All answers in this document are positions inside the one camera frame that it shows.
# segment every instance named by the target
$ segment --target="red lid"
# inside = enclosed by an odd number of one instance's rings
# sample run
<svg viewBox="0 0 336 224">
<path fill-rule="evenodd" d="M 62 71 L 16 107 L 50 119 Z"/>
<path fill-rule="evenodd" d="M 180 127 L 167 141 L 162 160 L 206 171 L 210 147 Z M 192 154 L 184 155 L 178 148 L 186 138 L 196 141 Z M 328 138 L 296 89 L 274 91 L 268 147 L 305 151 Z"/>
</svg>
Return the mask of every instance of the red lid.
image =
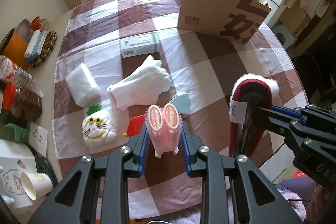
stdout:
<svg viewBox="0 0 336 224">
<path fill-rule="evenodd" d="M 16 85 L 12 82 L 9 82 L 6 85 L 6 88 L 3 92 L 2 107 L 5 110 L 10 110 L 16 93 Z"/>
</svg>

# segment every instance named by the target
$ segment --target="green leaf on plush toy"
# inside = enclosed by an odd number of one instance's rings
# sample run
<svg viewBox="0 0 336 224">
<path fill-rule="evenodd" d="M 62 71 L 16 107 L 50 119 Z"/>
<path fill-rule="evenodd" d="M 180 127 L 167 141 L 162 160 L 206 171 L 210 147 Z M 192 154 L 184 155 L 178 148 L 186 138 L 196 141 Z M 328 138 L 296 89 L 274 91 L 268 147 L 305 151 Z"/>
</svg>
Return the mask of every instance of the green leaf on plush toy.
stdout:
<svg viewBox="0 0 336 224">
<path fill-rule="evenodd" d="M 90 116 L 91 114 L 100 110 L 101 110 L 101 104 L 91 105 L 89 106 L 89 110 L 86 112 L 86 114 Z"/>
</svg>

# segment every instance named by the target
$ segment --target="transparent plastic jar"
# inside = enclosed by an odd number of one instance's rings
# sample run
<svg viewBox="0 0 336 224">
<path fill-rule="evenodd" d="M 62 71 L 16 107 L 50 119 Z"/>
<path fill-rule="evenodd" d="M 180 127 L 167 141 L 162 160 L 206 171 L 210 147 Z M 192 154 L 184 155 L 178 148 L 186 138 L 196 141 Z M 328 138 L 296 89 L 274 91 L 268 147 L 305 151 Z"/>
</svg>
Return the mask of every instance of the transparent plastic jar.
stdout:
<svg viewBox="0 0 336 224">
<path fill-rule="evenodd" d="M 42 98 L 28 88 L 9 82 L 3 93 L 2 107 L 15 118 L 34 122 L 42 114 Z"/>
<path fill-rule="evenodd" d="M 35 90 L 35 79 L 4 55 L 0 55 L 0 80 Z"/>
</svg>

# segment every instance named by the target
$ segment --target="plastic bottle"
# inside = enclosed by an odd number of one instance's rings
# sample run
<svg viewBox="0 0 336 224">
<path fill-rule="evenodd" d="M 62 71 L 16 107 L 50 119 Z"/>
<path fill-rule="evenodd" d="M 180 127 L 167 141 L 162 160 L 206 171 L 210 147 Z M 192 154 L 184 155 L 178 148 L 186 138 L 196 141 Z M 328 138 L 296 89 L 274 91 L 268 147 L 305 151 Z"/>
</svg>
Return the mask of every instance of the plastic bottle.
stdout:
<svg viewBox="0 0 336 224">
<path fill-rule="evenodd" d="M 0 55 L 0 80 L 35 90 L 35 79 L 4 55 Z"/>
<path fill-rule="evenodd" d="M 10 198 L 6 195 L 1 195 L 1 197 L 9 208 L 15 204 L 15 200 L 13 198 Z"/>
</svg>

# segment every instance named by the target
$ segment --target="white tape label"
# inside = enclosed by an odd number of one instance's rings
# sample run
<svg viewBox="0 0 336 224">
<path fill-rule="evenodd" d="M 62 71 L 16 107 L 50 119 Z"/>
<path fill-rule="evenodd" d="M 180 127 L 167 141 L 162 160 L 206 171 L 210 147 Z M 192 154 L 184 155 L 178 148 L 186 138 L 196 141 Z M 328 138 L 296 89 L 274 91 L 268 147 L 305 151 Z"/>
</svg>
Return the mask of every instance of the white tape label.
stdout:
<svg viewBox="0 0 336 224">
<path fill-rule="evenodd" d="M 247 109 L 247 102 L 237 102 L 231 100 L 230 121 L 234 123 L 244 123 Z"/>
</svg>

